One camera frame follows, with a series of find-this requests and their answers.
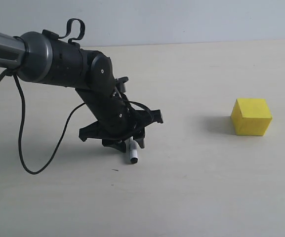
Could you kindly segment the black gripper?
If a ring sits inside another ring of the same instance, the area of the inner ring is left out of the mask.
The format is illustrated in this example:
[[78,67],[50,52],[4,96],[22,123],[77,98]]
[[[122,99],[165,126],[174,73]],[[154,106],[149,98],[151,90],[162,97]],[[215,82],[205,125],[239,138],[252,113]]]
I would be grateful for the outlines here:
[[133,137],[133,140],[137,142],[139,147],[144,149],[144,128],[154,122],[163,123],[163,117],[160,110],[153,110],[150,114],[145,110],[136,110],[136,112],[139,114],[140,118],[133,119],[133,122],[128,126],[125,132],[112,135],[99,123],[99,121],[96,121],[81,128],[79,130],[79,138],[82,141],[86,141],[88,138],[102,139],[102,145],[104,147],[113,148],[122,153],[126,153],[126,143],[123,140]]

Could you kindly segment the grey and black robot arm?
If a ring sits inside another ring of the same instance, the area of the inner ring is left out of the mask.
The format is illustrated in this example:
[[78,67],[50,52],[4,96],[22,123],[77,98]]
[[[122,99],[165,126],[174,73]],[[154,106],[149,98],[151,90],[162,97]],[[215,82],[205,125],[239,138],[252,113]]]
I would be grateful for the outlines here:
[[83,141],[100,139],[103,146],[125,152],[125,142],[132,138],[144,148],[145,128],[163,122],[160,110],[128,100],[128,77],[114,77],[109,57],[82,49],[75,39],[63,42],[47,30],[19,37],[0,33],[0,68],[26,82],[74,88],[96,117],[79,130]]

